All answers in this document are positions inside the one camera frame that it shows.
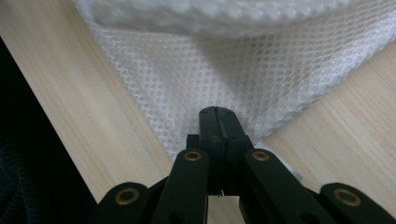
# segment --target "small metal pin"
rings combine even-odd
[[[187,161],[198,161],[201,158],[202,158],[201,153],[198,153],[198,152],[195,152],[195,151],[186,153],[184,155],[184,159],[186,159]]]
[[[361,199],[358,195],[352,193],[347,189],[335,189],[333,191],[335,199],[349,206],[361,205]]]
[[[119,205],[127,205],[134,203],[139,198],[139,191],[134,188],[126,188],[120,190],[116,195],[116,203]]]
[[[251,155],[258,161],[268,161],[270,159],[270,156],[267,153],[261,151],[255,151]]]

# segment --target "wooden table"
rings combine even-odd
[[[0,1],[0,34],[100,201],[113,186],[151,186],[172,162],[71,1]],[[396,43],[266,138],[318,191],[352,185],[396,217]],[[209,223],[241,223],[236,198],[210,198]]]

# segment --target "white mesh fabric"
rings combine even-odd
[[[87,23],[174,158],[207,106],[233,110],[254,143],[292,119],[395,38],[396,1],[360,1],[280,33],[233,39]]]

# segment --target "white fabric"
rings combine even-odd
[[[233,110],[256,144],[396,36],[394,0],[77,5],[171,158],[198,133],[201,109]]]

